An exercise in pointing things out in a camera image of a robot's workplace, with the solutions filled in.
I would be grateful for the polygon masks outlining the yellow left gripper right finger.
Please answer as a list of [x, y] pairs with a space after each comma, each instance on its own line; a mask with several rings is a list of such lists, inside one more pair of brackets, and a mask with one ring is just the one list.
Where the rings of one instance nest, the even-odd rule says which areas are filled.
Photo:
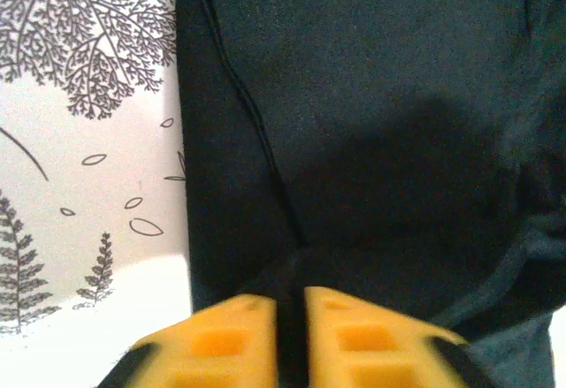
[[310, 388], [491, 388], [452, 331], [326, 287], [304, 295]]

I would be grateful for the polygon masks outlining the white floral tablecloth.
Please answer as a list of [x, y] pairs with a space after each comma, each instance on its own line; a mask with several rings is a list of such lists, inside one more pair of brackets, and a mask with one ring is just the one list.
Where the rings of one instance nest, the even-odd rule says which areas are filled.
[[[0, 0], [0, 388], [97, 388], [206, 309], [186, 182], [176, 0]], [[277, 302], [276, 341], [279, 379]]]

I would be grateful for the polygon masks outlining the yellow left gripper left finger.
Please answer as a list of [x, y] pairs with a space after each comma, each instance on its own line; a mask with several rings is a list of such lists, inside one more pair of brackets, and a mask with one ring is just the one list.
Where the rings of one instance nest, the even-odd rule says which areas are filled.
[[151, 333], [97, 388], [279, 388], [276, 302], [237, 295]]

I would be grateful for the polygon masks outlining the black t-shirt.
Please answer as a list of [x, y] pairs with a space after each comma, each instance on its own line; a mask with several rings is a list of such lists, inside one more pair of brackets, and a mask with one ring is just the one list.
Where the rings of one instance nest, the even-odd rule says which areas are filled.
[[555, 388], [566, 305], [566, 0], [176, 0], [192, 302], [303, 291], [447, 327], [500, 388]]

